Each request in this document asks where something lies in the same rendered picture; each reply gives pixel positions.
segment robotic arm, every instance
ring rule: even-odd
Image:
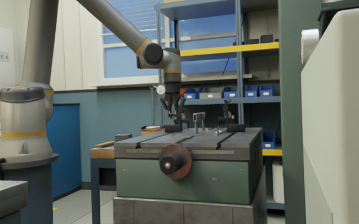
[[[163,107],[175,124],[167,132],[182,130],[180,54],[176,48],[162,49],[135,28],[106,0],[78,0],[87,10],[128,45],[141,69],[163,69],[166,86]],[[1,90],[0,158],[7,163],[27,162],[52,156],[46,137],[46,122],[53,114],[54,90],[50,86],[59,0],[33,0],[30,5],[23,80],[15,88]],[[171,113],[174,105],[176,113]]]

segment gray storage bin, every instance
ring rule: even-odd
[[[200,93],[200,99],[223,98],[226,87],[204,88]]]

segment blue table leg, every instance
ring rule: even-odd
[[[100,224],[99,165],[91,159],[92,224]]]

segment wooden tool handle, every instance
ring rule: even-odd
[[[102,143],[102,144],[97,144],[95,145],[96,148],[100,148],[100,147],[107,147],[107,146],[112,146],[114,145],[115,141],[112,141],[112,142],[105,142],[105,143]]]

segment blue storage bin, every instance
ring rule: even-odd
[[[260,96],[273,96],[273,84],[261,86]]]
[[[275,149],[275,132],[263,133],[263,149]]]
[[[259,86],[247,86],[245,90],[245,97],[259,96]]]
[[[184,97],[187,100],[198,99],[201,91],[203,91],[203,88],[189,89],[188,92],[184,94]]]
[[[228,87],[224,92],[225,98],[238,98],[237,87]]]

